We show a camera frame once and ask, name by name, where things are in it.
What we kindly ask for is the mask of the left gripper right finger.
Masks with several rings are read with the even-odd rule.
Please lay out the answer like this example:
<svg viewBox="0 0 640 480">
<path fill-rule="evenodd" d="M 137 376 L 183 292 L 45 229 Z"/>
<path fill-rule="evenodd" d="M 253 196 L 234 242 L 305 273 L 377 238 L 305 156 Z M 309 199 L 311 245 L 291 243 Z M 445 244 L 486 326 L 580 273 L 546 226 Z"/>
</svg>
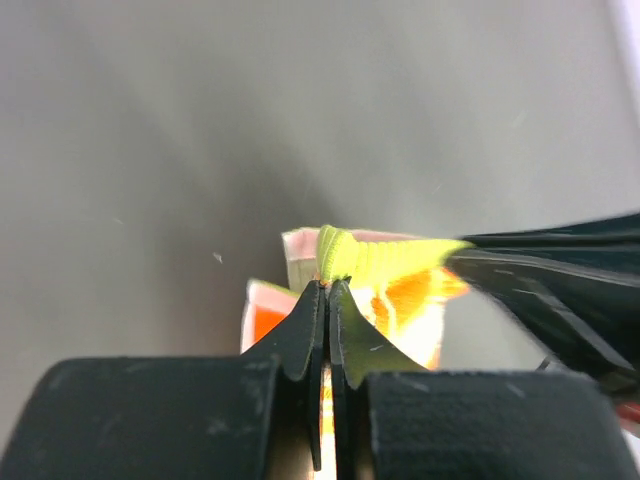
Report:
<svg viewBox="0 0 640 480">
<path fill-rule="evenodd" d="M 417 408 L 427 369 L 413 361 L 360 312 L 349 283 L 334 282 L 328 299 L 335 458 L 339 479 L 408 479 L 399 461 L 424 436 Z"/>
</svg>

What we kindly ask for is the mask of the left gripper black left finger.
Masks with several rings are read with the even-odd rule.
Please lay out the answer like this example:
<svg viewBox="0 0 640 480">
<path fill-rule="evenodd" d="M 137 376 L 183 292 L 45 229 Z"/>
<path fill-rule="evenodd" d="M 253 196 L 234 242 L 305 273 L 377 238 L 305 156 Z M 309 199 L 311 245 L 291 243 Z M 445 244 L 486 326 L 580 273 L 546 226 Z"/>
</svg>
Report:
<svg viewBox="0 0 640 480">
<path fill-rule="evenodd" d="M 277 366 L 268 473 L 317 473 L 322 468 L 325 306 L 325 288 L 316 280 L 300 293 L 257 280 L 248 284 L 241 355 Z"/>
</svg>

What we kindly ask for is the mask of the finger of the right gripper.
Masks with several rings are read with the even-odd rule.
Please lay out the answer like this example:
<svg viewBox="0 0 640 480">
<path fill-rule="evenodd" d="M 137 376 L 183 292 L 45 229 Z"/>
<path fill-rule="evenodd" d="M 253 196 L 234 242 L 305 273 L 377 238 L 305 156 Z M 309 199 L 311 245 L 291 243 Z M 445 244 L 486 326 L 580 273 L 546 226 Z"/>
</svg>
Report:
<svg viewBox="0 0 640 480">
<path fill-rule="evenodd" d="M 471 235 L 445 266 L 609 395 L 639 392 L 639 215 Z"/>
</svg>

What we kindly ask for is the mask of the orange cream patterned towel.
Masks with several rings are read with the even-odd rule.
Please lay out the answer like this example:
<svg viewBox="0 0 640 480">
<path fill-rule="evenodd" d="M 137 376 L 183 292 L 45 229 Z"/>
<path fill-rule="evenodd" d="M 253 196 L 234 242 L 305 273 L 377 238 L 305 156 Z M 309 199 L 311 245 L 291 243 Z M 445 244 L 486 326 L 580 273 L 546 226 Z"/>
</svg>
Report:
<svg viewBox="0 0 640 480">
<path fill-rule="evenodd" d="M 469 242 L 331 225 L 285 232 L 282 241 L 289 285 L 249 280 L 242 350 L 255 345 L 293 310 L 308 281 L 329 285 L 346 279 L 370 324 L 417 364 L 439 368 L 445 304 L 468 290 L 445 262 Z"/>
</svg>

